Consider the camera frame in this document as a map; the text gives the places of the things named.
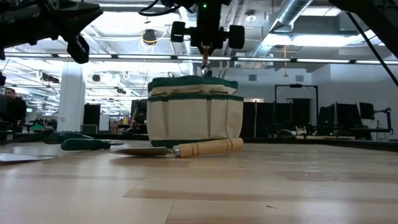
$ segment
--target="ceiling duct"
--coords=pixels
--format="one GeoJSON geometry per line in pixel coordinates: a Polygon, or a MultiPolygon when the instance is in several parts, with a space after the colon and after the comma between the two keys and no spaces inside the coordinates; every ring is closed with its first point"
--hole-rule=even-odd
{"type": "MultiPolygon", "coordinates": [[[[251,57],[265,57],[273,48],[267,45],[265,39],[269,32],[278,30],[280,32],[291,32],[293,23],[299,18],[301,13],[308,7],[313,0],[284,0],[280,10],[267,16],[262,25],[262,42],[253,50],[251,57]]],[[[243,65],[244,68],[258,67],[258,62],[249,62],[243,65]]]]}

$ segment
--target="desk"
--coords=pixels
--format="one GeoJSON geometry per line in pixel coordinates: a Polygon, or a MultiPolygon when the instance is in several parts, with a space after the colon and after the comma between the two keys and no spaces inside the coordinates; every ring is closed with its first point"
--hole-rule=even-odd
{"type": "Polygon", "coordinates": [[[0,153],[59,156],[0,166],[1,224],[398,223],[394,152],[245,144],[225,155],[135,158],[33,142],[0,153]]]}

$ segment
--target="ceiling light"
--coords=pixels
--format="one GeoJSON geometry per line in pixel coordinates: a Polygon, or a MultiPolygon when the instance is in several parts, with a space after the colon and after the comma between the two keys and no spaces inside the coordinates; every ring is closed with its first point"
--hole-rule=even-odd
{"type": "MultiPolygon", "coordinates": [[[[147,7],[146,5],[143,4],[108,4],[108,3],[101,3],[99,4],[99,6],[101,7],[147,7]]],[[[165,6],[160,5],[160,4],[155,4],[154,7],[159,7],[159,8],[163,8],[165,6]]]]}
{"type": "Polygon", "coordinates": [[[268,34],[262,41],[263,46],[292,45],[292,39],[287,35],[268,34]]]}
{"type": "Polygon", "coordinates": [[[253,22],[253,21],[255,21],[256,19],[257,19],[257,17],[256,17],[255,15],[252,15],[252,16],[247,16],[246,21],[248,21],[248,22],[253,22]]]}
{"type": "Polygon", "coordinates": [[[50,54],[24,54],[24,53],[6,53],[6,57],[51,57],[50,54]]]}
{"type": "Polygon", "coordinates": [[[238,61],[246,62],[290,62],[289,58],[254,58],[254,57],[239,57],[238,61]]]}
{"type": "Polygon", "coordinates": [[[256,13],[256,11],[254,9],[247,10],[245,13],[246,21],[248,21],[248,22],[255,21],[257,19],[257,17],[255,16],[255,13],[256,13]]]}
{"type": "Polygon", "coordinates": [[[386,65],[398,65],[398,61],[384,61],[386,65]]]}
{"type": "Polygon", "coordinates": [[[306,7],[301,16],[338,16],[341,10],[334,6],[306,7]]]}
{"type": "Polygon", "coordinates": [[[177,59],[180,60],[201,60],[203,57],[201,56],[177,56],[177,59]]]}
{"type": "Polygon", "coordinates": [[[94,54],[90,55],[90,58],[112,58],[112,55],[94,54]]]}
{"type": "Polygon", "coordinates": [[[293,38],[292,45],[309,47],[343,47],[349,37],[339,35],[298,35],[293,38]]]}
{"type": "Polygon", "coordinates": [[[357,60],[355,63],[365,65],[380,65],[380,62],[375,60],[357,60]]]}
{"type": "Polygon", "coordinates": [[[222,60],[222,61],[225,61],[225,60],[231,60],[231,57],[209,57],[209,60],[222,60]]]}
{"type": "Polygon", "coordinates": [[[118,58],[167,60],[167,59],[171,59],[171,56],[162,56],[162,55],[118,55],[118,58]]]}
{"type": "Polygon", "coordinates": [[[305,63],[349,63],[349,60],[297,59],[297,62],[305,62],[305,63]]]}

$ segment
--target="pipe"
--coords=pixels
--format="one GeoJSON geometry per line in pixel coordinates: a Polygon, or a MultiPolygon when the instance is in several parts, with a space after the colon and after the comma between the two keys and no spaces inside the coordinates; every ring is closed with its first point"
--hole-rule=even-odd
{"type": "MultiPolygon", "coordinates": [[[[313,0],[284,0],[279,11],[267,16],[262,30],[264,40],[269,32],[275,28],[291,26],[312,1],[313,0]]],[[[266,45],[264,40],[252,52],[251,57],[265,57],[273,48],[273,45],[266,45]]]]}
{"type": "Polygon", "coordinates": [[[277,20],[285,25],[292,25],[313,0],[285,0],[282,2],[277,20]]]}

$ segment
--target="fluorescent light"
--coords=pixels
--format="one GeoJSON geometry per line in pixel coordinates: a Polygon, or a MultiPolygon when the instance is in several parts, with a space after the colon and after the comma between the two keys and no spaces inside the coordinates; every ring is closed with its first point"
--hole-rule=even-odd
{"type": "Polygon", "coordinates": [[[209,57],[209,60],[231,60],[231,57],[209,57]]]}
{"type": "MultiPolygon", "coordinates": [[[[380,65],[381,63],[376,60],[357,60],[355,63],[363,65],[380,65]]],[[[398,65],[398,61],[384,61],[386,65],[398,65]]]]}
{"type": "Polygon", "coordinates": [[[95,54],[95,55],[90,55],[90,58],[111,58],[112,55],[101,55],[101,54],[95,54]]]}
{"type": "Polygon", "coordinates": [[[118,55],[118,58],[128,58],[128,59],[171,59],[171,56],[162,55],[118,55]]]}
{"type": "MultiPolygon", "coordinates": [[[[142,7],[142,8],[147,7],[144,4],[107,4],[107,3],[99,4],[99,6],[101,6],[101,7],[142,7]]],[[[164,6],[160,5],[160,4],[156,4],[156,5],[154,5],[154,7],[163,8],[164,6]]]]}
{"type": "Polygon", "coordinates": [[[398,65],[398,61],[384,61],[386,65],[398,65]]]}
{"type": "Polygon", "coordinates": [[[201,56],[177,56],[180,60],[201,60],[202,58],[201,56]]]}
{"type": "Polygon", "coordinates": [[[238,61],[246,62],[290,62],[289,58],[254,58],[254,57],[239,57],[238,61]]]}
{"type": "Polygon", "coordinates": [[[292,45],[309,47],[343,47],[349,37],[339,35],[298,35],[293,38],[292,45]]]}
{"type": "Polygon", "coordinates": [[[21,87],[21,88],[60,88],[61,85],[51,85],[50,87],[45,85],[7,85],[6,87],[21,87]]]}
{"type": "Polygon", "coordinates": [[[52,57],[50,54],[6,53],[6,57],[52,57]]]}
{"type": "MultiPolygon", "coordinates": [[[[177,56],[177,59],[179,60],[202,60],[202,56],[177,56]]],[[[222,61],[228,61],[231,60],[231,57],[209,57],[209,60],[222,60],[222,61]]]]}
{"type": "Polygon", "coordinates": [[[263,46],[292,45],[292,40],[287,35],[268,34],[261,44],[263,46]]]}
{"type": "Polygon", "coordinates": [[[380,62],[375,60],[357,60],[355,63],[364,65],[380,65],[380,62]]]}
{"type": "Polygon", "coordinates": [[[305,62],[305,63],[349,63],[349,60],[297,59],[297,62],[305,62]]]}

